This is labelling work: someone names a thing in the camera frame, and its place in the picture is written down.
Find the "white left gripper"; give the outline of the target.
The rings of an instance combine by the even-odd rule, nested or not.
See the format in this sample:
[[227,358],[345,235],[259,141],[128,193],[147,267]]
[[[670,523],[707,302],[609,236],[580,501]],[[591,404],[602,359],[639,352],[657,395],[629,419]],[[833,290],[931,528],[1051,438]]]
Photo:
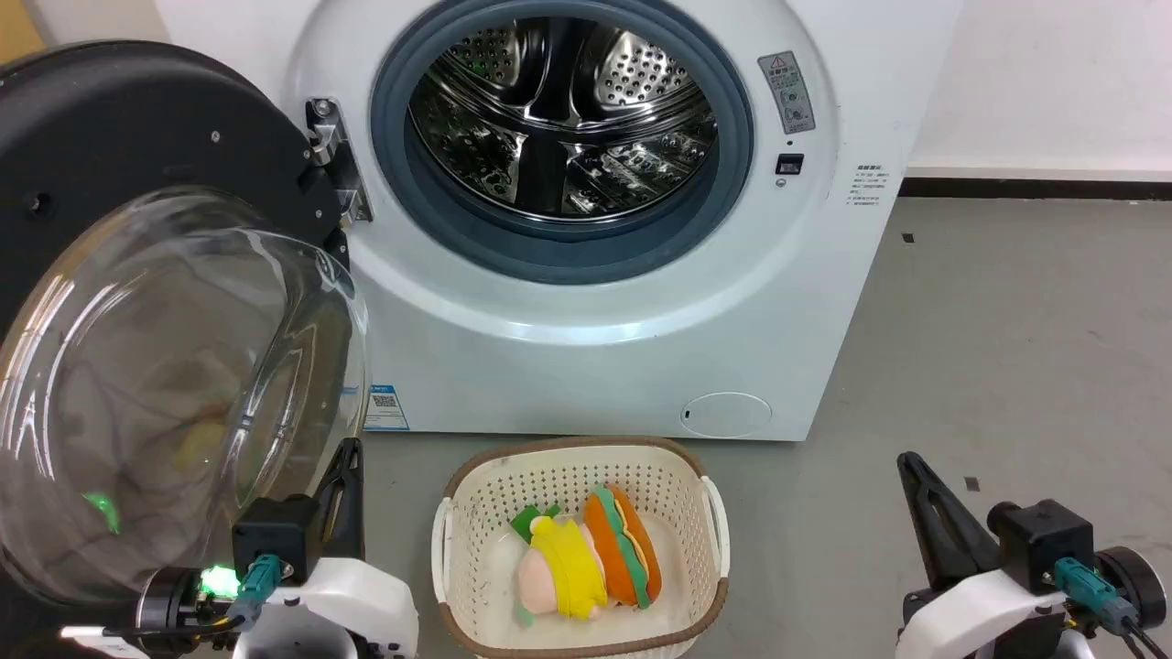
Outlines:
[[410,587],[360,561],[364,559],[360,439],[340,442],[315,497],[323,558],[304,584],[275,589],[258,621],[238,637],[232,659],[416,659],[420,620]]

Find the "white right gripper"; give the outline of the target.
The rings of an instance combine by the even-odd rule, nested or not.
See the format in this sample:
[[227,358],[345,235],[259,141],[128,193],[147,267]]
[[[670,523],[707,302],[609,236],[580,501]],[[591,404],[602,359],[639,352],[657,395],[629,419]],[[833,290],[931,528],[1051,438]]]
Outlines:
[[922,456],[901,453],[897,474],[929,587],[945,587],[946,575],[976,576],[960,580],[911,617],[897,641],[895,659],[963,659],[1037,609],[1059,609],[1067,602],[1059,590],[1034,595],[997,570],[996,541]]

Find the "black round glass washer door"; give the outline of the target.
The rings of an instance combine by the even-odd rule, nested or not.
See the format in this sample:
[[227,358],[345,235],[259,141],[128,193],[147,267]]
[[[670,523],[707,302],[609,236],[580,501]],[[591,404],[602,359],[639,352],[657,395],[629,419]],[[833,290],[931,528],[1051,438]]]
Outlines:
[[59,609],[229,561],[363,420],[367,310],[309,129],[142,40],[0,67],[0,570]]

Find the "white front-load washing machine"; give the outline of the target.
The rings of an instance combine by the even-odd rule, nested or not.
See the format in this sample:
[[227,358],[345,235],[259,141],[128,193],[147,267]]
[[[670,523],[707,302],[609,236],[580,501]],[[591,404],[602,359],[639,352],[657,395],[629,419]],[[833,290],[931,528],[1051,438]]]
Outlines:
[[[370,89],[436,0],[154,0],[171,42],[240,72],[307,129],[335,98],[373,220],[347,231],[370,383],[410,432],[696,437],[691,400],[744,392],[808,439],[966,0],[682,0],[749,93],[754,154],[721,226],[624,281],[498,276],[440,246],[384,182]],[[757,60],[793,50],[816,129],[786,135]]]

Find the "metal door hinge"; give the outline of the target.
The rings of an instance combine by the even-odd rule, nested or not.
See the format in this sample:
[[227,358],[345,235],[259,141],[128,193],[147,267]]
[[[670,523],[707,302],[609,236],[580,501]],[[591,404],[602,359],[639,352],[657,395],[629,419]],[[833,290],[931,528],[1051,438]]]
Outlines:
[[373,215],[364,188],[363,174],[357,167],[356,150],[349,137],[341,107],[335,98],[306,100],[307,135],[311,140],[311,159],[322,168],[334,186],[341,209],[341,225],[370,222]]

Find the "blue white QR sticker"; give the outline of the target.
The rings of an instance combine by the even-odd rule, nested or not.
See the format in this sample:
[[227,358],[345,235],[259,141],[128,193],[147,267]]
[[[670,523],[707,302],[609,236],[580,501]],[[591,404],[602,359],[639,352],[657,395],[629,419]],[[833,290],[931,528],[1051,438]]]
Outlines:
[[390,383],[373,383],[364,408],[364,430],[410,432],[398,393]]

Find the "white plastic laundry basket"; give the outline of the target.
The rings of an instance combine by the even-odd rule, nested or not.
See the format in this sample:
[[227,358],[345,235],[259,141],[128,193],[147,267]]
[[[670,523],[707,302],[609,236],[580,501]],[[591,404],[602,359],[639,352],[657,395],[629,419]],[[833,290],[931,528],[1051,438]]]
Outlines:
[[[650,609],[609,600],[593,621],[515,617],[526,507],[586,528],[595,485],[624,489],[656,546],[662,589]],[[470,458],[440,502],[431,541],[440,613],[478,659],[679,659],[711,627],[730,585],[727,512],[699,458],[670,439],[545,439]]]

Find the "pink yellow plush doll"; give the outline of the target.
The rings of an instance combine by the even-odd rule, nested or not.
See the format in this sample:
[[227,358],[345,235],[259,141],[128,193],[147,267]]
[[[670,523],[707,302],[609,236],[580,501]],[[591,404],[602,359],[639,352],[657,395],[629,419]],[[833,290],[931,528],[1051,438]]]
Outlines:
[[593,621],[609,605],[590,530],[558,512],[556,504],[545,512],[530,505],[510,522],[527,545],[515,569],[515,617],[524,627],[553,613]]

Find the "oval white filter cover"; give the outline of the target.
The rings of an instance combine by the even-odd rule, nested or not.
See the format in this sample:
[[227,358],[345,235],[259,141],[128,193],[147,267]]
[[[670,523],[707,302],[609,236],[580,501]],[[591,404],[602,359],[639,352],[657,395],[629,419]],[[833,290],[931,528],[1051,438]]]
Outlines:
[[769,426],[774,408],[744,392],[717,392],[683,405],[679,421],[696,437],[748,439]]

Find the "orange hamburger plush toy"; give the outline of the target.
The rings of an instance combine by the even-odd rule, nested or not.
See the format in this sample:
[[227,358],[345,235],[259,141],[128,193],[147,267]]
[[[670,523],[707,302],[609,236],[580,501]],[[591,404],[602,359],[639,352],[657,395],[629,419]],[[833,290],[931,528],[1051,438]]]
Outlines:
[[609,600],[626,609],[650,609],[661,593],[662,572],[656,546],[627,492],[595,485],[582,504],[581,519],[602,564]]

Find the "stainless steel perforated drum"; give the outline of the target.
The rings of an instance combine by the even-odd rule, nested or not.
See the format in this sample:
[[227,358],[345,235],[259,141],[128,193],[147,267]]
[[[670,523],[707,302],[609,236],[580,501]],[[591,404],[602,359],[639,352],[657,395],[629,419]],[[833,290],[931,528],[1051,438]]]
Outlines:
[[634,32],[523,16],[448,46],[413,125],[464,190],[534,222],[608,222],[682,191],[718,138],[687,68]]

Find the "grey warning sticker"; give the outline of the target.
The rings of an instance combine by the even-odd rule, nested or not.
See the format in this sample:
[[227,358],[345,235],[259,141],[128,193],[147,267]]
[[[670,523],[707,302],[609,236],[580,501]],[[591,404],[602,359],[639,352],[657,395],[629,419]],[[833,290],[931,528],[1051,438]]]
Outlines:
[[816,118],[809,100],[808,83],[793,50],[779,50],[757,60],[786,135],[816,129]]

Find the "beige wooden panel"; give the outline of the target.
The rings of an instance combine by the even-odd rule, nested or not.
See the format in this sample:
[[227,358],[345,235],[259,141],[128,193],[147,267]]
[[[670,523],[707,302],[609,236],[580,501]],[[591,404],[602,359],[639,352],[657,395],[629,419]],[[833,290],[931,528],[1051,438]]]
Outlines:
[[0,64],[46,48],[23,0],[0,0]]

